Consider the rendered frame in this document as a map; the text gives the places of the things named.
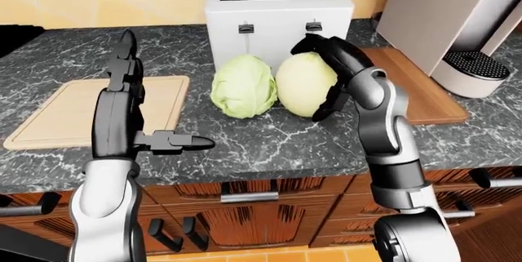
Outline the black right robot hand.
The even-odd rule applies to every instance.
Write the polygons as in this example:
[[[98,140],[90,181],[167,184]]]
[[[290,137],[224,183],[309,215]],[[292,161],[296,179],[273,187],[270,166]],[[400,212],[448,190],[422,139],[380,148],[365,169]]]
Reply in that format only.
[[[319,34],[306,33],[305,38],[290,51],[292,55],[308,52],[317,53],[337,75],[337,82],[330,87],[325,101],[312,115],[313,122],[321,122],[343,109],[349,99],[349,82],[374,64],[360,48],[336,36],[325,38]]]

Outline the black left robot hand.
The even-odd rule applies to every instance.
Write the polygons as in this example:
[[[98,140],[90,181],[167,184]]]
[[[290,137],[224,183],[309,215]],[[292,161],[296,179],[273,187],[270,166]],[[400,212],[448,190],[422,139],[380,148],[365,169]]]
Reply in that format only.
[[[138,43],[126,29],[108,62],[108,86],[97,97],[91,128],[93,158],[128,158],[148,151],[155,155],[180,155],[215,147],[205,136],[180,135],[172,130],[144,134],[140,105],[145,99],[144,66],[137,57]]]

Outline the pale yellow cantaloupe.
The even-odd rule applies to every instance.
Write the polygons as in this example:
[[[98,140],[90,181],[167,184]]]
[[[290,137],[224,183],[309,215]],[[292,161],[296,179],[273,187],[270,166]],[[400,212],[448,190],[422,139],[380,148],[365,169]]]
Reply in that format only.
[[[314,52],[285,60],[276,73],[277,96],[292,114],[309,118],[326,100],[337,74]]]

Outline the light wooden cutting board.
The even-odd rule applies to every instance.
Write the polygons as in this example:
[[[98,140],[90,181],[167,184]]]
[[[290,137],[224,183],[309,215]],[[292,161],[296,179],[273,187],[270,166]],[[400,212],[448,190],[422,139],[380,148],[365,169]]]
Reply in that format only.
[[[144,133],[175,129],[188,94],[185,75],[144,78]],[[10,151],[91,146],[95,104],[108,79],[72,80],[60,87],[3,142]]]

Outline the dark brown cutting board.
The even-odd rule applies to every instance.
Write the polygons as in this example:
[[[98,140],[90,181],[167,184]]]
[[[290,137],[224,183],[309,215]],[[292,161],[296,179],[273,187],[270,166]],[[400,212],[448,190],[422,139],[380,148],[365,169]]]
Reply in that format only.
[[[458,102],[397,49],[363,48],[362,51],[407,92],[407,118],[411,124],[459,124],[468,119],[468,112]]]

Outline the green lettuce head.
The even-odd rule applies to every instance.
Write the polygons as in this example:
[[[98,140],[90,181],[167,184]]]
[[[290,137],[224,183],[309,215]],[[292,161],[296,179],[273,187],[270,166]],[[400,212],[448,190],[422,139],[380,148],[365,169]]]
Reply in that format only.
[[[277,101],[270,66],[251,55],[232,58],[216,70],[210,99],[232,118],[252,118],[267,112]]]

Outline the white four-slot toaster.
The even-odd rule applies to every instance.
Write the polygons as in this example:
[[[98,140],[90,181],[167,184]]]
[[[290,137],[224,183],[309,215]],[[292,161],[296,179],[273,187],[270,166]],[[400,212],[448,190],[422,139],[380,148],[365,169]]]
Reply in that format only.
[[[351,0],[206,0],[206,27],[215,68],[249,54],[272,70],[306,33],[345,38]]]

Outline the silver coffee machine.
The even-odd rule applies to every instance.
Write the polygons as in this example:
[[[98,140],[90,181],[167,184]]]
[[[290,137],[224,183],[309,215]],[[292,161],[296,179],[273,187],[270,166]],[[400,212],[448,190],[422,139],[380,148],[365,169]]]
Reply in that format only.
[[[507,80],[492,58],[522,22],[522,0],[387,0],[377,31],[455,95],[484,98]]]

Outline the black stovetop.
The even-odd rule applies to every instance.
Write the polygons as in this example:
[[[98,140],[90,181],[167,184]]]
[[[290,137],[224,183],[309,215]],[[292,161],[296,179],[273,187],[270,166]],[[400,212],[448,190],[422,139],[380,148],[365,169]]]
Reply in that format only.
[[[0,25],[0,58],[7,56],[32,41],[46,30],[42,26],[33,25]]]

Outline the wooden cabinet door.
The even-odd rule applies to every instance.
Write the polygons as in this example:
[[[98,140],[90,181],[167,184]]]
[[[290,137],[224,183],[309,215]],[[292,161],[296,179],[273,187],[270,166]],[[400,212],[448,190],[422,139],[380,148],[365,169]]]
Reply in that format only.
[[[146,205],[139,210],[139,223],[148,254],[306,246],[335,198],[312,195],[272,202]]]
[[[75,234],[74,224],[69,217],[69,202],[71,191],[61,191],[59,204],[49,215],[33,215],[25,217],[0,217],[0,224],[7,224],[38,237],[70,246]],[[181,239],[179,224],[164,207],[158,205],[147,193],[142,193],[142,201],[138,213],[138,222],[144,233],[146,254],[170,254],[171,250],[148,234],[152,220],[163,220],[162,232],[172,239]]]

